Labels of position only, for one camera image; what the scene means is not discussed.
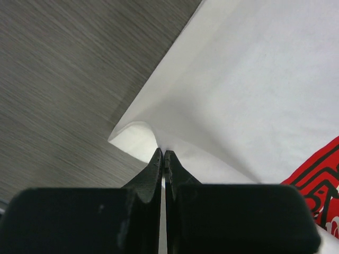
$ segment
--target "red printed design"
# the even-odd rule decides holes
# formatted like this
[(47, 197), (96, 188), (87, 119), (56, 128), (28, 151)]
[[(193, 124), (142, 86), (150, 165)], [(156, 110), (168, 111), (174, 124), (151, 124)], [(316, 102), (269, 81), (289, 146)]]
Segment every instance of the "red printed design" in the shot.
[(316, 223), (339, 239), (339, 137), (312, 155), (282, 183), (296, 186)]

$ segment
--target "red and black pattern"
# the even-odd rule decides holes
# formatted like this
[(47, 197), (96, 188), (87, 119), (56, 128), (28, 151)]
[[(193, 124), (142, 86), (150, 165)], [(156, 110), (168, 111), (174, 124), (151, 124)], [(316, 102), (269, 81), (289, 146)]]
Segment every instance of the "red and black pattern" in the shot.
[(282, 183), (296, 186), (316, 223), (339, 238), (339, 137), (312, 155)]

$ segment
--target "table surface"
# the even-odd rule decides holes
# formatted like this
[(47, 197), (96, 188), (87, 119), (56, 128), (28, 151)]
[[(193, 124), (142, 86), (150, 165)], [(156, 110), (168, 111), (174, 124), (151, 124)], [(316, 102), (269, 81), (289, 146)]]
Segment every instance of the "table surface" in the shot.
[(139, 172), (107, 138), (200, 2), (1, 1), (0, 197)]

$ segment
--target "gray wood grain surface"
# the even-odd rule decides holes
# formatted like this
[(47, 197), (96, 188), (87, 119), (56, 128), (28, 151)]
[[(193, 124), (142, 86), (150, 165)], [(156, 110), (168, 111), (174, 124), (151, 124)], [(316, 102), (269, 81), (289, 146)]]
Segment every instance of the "gray wood grain surface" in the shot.
[(139, 172), (107, 138), (200, 1), (1, 0), (0, 197)]

